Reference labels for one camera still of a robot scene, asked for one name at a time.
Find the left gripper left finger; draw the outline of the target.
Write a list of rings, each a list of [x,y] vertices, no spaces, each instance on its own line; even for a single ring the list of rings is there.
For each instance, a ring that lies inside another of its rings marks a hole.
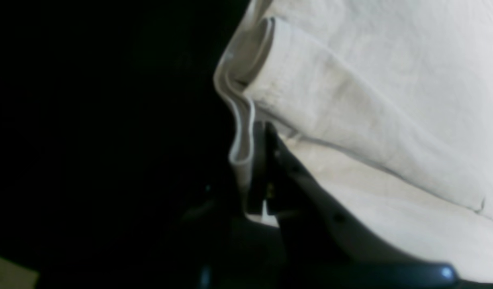
[[[267,196],[266,122],[254,121],[252,128],[252,168],[249,191],[246,195],[247,217],[261,217]]]

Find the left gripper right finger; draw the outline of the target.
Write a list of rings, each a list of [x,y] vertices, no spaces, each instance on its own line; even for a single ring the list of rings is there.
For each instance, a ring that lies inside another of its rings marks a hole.
[[[455,289],[452,265],[393,247],[318,184],[265,123],[265,201],[280,226],[288,289]]]

